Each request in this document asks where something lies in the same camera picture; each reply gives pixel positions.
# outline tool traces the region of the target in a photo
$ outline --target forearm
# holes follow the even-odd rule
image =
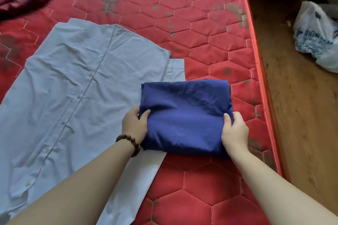
[[[338,218],[250,152],[232,159],[272,225],[338,224]]]
[[[8,225],[95,225],[135,151],[120,140],[45,193]]]

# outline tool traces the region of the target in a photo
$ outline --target quilted mattress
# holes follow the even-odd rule
[[[118,23],[185,59],[187,80],[228,80],[250,150],[281,174],[247,0],[53,0],[0,24],[0,101],[58,22]],[[133,224],[268,224],[231,161],[167,155]]]

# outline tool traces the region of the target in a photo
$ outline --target wooden floor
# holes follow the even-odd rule
[[[292,183],[338,215],[338,74],[294,48],[290,0],[250,0]]]

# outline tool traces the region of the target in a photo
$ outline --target hand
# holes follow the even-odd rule
[[[150,110],[145,111],[140,119],[138,118],[139,112],[139,106],[127,112],[122,119],[122,134],[130,135],[132,138],[135,138],[136,142],[141,143],[148,131],[147,122]]]
[[[226,152],[232,158],[234,155],[241,155],[249,152],[248,150],[249,128],[243,121],[239,112],[234,112],[234,124],[231,125],[231,119],[228,114],[224,114],[224,126],[222,131],[222,143]]]

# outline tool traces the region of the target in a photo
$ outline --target light blue shirt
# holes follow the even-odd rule
[[[114,144],[141,83],[184,81],[184,60],[169,56],[118,25],[57,23],[0,106],[0,214],[21,210]],[[98,224],[134,220],[164,156],[142,151],[129,161]]]

